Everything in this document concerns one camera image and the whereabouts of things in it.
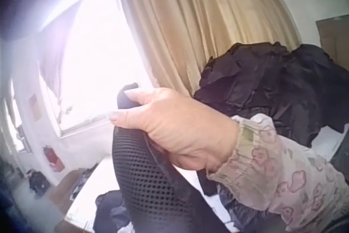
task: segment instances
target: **bright window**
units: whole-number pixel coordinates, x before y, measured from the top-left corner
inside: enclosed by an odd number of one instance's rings
[[[126,84],[150,85],[119,0],[84,0],[62,65],[62,100],[47,89],[60,130],[106,117]]]
[[[14,117],[15,123],[12,122],[12,119],[10,117],[8,105],[6,107],[6,118],[7,118],[7,124],[9,127],[10,135],[13,139],[13,143],[18,152],[24,152],[24,151],[31,152],[31,148],[28,144],[28,141],[24,135],[24,131],[22,128],[22,121],[21,121],[20,114],[18,112],[18,107],[15,100],[15,96],[14,96],[12,81],[11,81],[11,96],[12,96],[11,104],[12,104],[12,110],[14,114],[13,117]]]

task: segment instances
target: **clothes pile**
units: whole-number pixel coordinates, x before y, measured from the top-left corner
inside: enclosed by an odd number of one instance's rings
[[[311,147],[324,126],[344,131],[349,123],[348,90],[349,71],[320,47],[301,45],[289,52],[280,43],[238,43],[209,60],[194,98],[230,117],[268,115],[280,135]],[[205,194],[217,193],[204,171],[198,177]],[[257,231],[259,222],[275,216],[244,207],[223,186],[219,194],[244,232]]]
[[[133,233],[120,190],[112,190],[96,198],[96,216],[93,230],[96,233]]]
[[[85,185],[86,181],[88,180],[89,177],[91,177],[92,173],[96,169],[98,164],[95,164],[92,168],[85,170],[82,174],[79,180],[76,182],[74,185],[74,190],[73,193],[70,196],[70,200],[74,201],[77,197],[77,195],[80,193],[82,190],[83,186]]]

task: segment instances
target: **pink floral sleeve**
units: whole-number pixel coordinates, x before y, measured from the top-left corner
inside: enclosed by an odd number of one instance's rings
[[[313,150],[278,136],[270,117],[234,117],[240,134],[233,155],[208,178],[243,205],[280,214],[286,231],[320,232],[349,212],[344,176]]]

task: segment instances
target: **wrist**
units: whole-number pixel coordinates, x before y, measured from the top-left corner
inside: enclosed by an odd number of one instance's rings
[[[219,141],[211,149],[211,156],[207,165],[207,172],[215,173],[232,156],[236,148],[240,127],[238,122],[228,119],[220,129]]]

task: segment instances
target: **fingernail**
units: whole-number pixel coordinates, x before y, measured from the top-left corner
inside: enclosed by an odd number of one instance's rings
[[[115,111],[115,112],[110,112],[110,113],[108,114],[108,118],[109,118],[110,120],[112,120],[112,121],[118,120],[118,119],[120,118],[120,112],[117,112],[117,111]]]
[[[133,92],[134,92],[134,89],[129,89],[129,90],[124,91],[124,93],[127,97],[129,96],[129,94],[132,94]]]

